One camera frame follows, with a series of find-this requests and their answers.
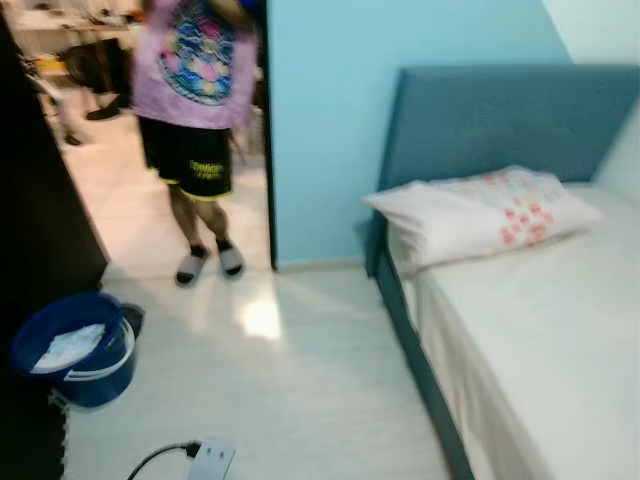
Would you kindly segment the white cloth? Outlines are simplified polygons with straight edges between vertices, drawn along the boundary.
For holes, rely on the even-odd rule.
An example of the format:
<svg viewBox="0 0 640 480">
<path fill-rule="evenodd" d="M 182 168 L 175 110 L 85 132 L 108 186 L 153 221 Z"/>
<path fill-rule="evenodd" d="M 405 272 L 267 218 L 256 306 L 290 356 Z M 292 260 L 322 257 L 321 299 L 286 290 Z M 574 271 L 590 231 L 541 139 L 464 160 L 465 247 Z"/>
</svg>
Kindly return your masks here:
<svg viewBox="0 0 640 480">
<path fill-rule="evenodd" d="M 55 335 L 29 371 L 32 374 L 49 374 L 70 369 L 95 351 L 105 332 L 104 324 L 92 324 L 73 332 Z"/>
</svg>

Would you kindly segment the blue plastic bucket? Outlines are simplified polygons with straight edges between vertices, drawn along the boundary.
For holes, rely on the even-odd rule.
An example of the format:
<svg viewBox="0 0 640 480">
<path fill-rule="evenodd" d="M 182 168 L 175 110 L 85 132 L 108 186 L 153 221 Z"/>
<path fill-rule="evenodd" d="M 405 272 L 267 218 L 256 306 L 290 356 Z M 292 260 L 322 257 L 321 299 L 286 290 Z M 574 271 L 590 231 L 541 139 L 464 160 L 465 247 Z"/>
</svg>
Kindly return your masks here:
<svg viewBox="0 0 640 480">
<path fill-rule="evenodd" d="M 67 370 L 32 374 L 31 367 L 56 335 L 92 324 L 106 332 L 90 356 Z M 77 292 L 42 307 L 15 333 L 9 361 L 20 375 L 46 381 L 64 402 L 83 410 L 111 403 L 132 383 L 137 365 L 138 335 L 125 315 L 125 306 L 102 292 Z"/>
</svg>

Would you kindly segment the pink pillow with coloured dots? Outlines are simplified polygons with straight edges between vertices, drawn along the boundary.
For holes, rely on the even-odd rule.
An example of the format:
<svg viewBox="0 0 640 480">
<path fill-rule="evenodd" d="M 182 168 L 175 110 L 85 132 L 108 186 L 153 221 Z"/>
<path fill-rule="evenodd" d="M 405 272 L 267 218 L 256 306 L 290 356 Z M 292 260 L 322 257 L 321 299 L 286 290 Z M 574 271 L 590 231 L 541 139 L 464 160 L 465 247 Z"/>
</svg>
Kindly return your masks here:
<svg viewBox="0 0 640 480">
<path fill-rule="evenodd" d="M 524 166 L 411 180 L 364 201 L 398 229 L 412 268 L 539 246 L 603 218 L 556 175 Z"/>
</svg>

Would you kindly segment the person in purple shirt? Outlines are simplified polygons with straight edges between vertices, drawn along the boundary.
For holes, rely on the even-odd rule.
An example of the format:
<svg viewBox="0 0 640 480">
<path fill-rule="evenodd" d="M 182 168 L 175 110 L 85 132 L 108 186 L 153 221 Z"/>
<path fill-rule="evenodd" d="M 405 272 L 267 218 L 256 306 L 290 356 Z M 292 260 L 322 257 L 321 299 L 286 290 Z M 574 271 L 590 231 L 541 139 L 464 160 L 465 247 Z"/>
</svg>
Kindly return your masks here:
<svg viewBox="0 0 640 480">
<path fill-rule="evenodd" d="M 220 197 L 233 191 L 232 134 L 246 123 L 259 73 L 259 0 L 140 0 L 131 108 L 143 160 L 166 187 L 187 243 L 175 283 L 198 278 L 211 255 L 243 270 Z"/>
</svg>

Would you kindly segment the dark door frame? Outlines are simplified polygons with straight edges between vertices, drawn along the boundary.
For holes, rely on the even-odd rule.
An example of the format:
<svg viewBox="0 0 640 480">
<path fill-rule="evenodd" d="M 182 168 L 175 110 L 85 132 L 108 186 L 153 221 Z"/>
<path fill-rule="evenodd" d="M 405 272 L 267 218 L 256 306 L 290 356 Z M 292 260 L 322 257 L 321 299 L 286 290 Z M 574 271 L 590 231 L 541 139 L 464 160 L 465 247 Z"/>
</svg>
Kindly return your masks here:
<svg viewBox="0 0 640 480">
<path fill-rule="evenodd" d="M 276 247 L 276 206 L 274 186 L 274 146 L 273 146 L 273 113 L 271 113 L 270 86 L 270 33 L 269 33 L 269 0 L 255 0 L 256 13 L 259 14 L 260 50 L 259 67 L 261 69 L 260 109 L 262 111 L 262 147 L 264 147 L 264 172 L 266 187 L 266 207 L 268 207 L 268 265 L 275 273 L 278 270 L 278 247 Z"/>
</svg>

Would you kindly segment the dark chair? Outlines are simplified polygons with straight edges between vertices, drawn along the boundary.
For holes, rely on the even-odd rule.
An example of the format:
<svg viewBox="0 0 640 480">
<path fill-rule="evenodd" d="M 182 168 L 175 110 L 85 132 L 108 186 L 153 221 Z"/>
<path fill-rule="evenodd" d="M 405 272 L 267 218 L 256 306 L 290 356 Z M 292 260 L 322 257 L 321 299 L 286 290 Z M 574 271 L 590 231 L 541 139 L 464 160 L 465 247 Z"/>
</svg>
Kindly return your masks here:
<svg viewBox="0 0 640 480">
<path fill-rule="evenodd" d="M 86 87 L 95 95 L 114 93 L 115 97 L 104 108 L 86 114 L 90 122 L 104 122 L 122 114 L 132 105 L 132 56 L 125 51 L 119 38 L 105 38 L 70 46 L 58 54 L 72 81 Z"/>
</svg>

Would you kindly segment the teal bed frame rail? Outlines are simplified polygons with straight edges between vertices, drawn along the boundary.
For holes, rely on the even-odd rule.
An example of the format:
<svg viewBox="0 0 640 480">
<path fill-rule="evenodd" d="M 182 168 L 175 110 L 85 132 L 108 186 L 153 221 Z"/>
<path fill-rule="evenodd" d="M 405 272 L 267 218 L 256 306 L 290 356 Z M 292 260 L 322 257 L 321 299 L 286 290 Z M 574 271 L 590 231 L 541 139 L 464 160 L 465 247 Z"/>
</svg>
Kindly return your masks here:
<svg viewBox="0 0 640 480">
<path fill-rule="evenodd" d="M 387 310 L 404 362 L 410 370 L 413 384 L 428 413 L 431 429 L 438 439 L 445 467 L 451 480 L 476 480 L 468 462 L 465 443 L 454 425 L 451 411 L 436 378 L 430 361 L 420 346 L 420 335 L 410 317 L 410 305 L 404 296 L 404 288 L 388 246 L 387 219 L 379 212 L 371 216 L 367 224 L 365 244 L 365 271 L 380 293 L 381 302 Z"/>
</svg>

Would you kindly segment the dark wooden wardrobe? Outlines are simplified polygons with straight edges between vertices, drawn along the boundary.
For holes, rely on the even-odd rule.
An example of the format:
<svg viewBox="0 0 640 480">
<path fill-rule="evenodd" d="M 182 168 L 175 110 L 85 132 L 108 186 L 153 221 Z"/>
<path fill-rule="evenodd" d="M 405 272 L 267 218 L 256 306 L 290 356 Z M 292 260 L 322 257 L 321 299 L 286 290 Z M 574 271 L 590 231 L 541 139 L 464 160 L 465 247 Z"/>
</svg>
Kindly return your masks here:
<svg viewBox="0 0 640 480">
<path fill-rule="evenodd" d="M 0 0 L 0 480 L 63 480 L 67 416 L 12 342 L 51 302 L 96 291 L 105 257 Z"/>
</svg>

